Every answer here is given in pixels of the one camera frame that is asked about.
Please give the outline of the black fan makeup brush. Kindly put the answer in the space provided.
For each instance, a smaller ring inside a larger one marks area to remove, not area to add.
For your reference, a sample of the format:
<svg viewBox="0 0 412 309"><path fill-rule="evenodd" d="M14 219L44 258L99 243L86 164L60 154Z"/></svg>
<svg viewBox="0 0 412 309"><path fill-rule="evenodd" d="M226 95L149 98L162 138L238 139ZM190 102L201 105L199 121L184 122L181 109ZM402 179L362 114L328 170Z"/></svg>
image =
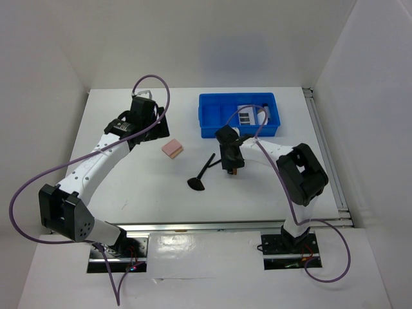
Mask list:
<svg viewBox="0 0 412 309"><path fill-rule="evenodd" d="M207 160L205 165L202 167L201 171L198 173L198 175L194 178L190 178L187 180L188 186L195 191L204 191L205 187L203 183L201 182L201 178L208 169L208 166L212 163L212 160L216 156L215 153L212 153L211 157Z"/></svg>

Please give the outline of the small clear bottle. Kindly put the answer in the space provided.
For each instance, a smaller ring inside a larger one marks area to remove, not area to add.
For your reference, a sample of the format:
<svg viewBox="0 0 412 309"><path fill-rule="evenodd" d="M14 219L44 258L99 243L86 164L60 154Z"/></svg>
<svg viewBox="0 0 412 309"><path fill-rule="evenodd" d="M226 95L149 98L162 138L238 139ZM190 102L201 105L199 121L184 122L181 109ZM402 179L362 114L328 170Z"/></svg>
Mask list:
<svg viewBox="0 0 412 309"><path fill-rule="evenodd" d="M264 119L266 120L266 122L269 122L271 119L271 113L270 113L270 108L269 105L267 103L263 104L263 109L265 110L264 112Z"/></svg>

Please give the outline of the slim black makeup brush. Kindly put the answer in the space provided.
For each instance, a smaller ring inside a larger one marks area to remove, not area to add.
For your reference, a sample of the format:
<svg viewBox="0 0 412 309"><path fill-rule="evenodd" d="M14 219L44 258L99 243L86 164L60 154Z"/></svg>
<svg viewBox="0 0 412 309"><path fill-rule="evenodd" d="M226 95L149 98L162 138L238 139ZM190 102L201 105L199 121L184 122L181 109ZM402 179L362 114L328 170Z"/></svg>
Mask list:
<svg viewBox="0 0 412 309"><path fill-rule="evenodd" d="M208 168L214 167L215 165L218 165L218 164L220 164L220 163L221 163L221 160L217 160L217 161L215 161L214 163L211 163L211 164L208 166Z"/></svg>

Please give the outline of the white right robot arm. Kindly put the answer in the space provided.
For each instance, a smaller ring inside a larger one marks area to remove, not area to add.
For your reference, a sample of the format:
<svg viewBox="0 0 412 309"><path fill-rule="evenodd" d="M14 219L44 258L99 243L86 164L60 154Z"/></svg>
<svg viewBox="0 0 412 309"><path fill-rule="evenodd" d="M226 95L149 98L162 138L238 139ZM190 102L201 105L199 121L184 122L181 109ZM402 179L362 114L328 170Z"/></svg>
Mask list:
<svg viewBox="0 0 412 309"><path fill-rule="evenodd" d="M290 212L281 227L281 245L296 252L310 231L318 197L328 185L328 176L309 145L290 147L252 135L241 136L230 126L215 132L220 145L222 169L229 174L254 161L272 167L284 189Z"/></svg>

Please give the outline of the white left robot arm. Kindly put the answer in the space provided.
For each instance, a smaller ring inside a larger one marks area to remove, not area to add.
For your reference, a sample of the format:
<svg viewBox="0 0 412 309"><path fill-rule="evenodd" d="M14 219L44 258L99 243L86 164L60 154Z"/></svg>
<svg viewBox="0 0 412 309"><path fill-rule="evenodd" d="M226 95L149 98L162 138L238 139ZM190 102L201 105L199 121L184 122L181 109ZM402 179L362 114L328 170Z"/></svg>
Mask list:
<svg viewBox="0 0 412 309"><path fill-rule="evenodd" d="M55 186L41 188L42 225L74 242L101 243L113 257L124 254L133 240L119 226L96 219L88 204L110 171L136 145L170 135L166 119L156 122L163 112L150 91L133 95L130 110L108 124L92 156Z"/></svg>

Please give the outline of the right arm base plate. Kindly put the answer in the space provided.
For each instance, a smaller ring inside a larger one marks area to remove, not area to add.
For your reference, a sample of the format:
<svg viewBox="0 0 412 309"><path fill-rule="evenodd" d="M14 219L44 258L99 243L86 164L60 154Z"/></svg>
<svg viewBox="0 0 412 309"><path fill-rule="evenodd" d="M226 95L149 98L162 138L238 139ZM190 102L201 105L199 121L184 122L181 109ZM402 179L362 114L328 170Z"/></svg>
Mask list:
<svg viewBox="0 0 412 309"><path fill-rule="evenodd" d="M316 235L311 232L308 237L294 248L287 248L280 234L261 235L261 243L256 246L263 255L265 270L290 270L304 268L322 268Z"/></svg>

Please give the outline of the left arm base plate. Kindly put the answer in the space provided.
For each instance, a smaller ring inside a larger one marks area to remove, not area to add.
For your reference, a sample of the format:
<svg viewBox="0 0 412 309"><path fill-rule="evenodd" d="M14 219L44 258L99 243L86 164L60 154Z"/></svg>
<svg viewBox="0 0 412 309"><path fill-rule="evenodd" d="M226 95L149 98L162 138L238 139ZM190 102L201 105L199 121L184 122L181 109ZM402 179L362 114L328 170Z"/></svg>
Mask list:
<svg viewBox="0 0 412 309"><path fill-rule="evenodd" d="M110 269L114 274L124 273L131 268L131 273L147 272L147 251L149 246L149 235L142 233L132 233L131 237L136 239L139 246L127 249L126 254L120 254L114 250L103 246ZM89 252L88 274L107 274L108 270L102 253L95 247L91 247Z"/></svg>

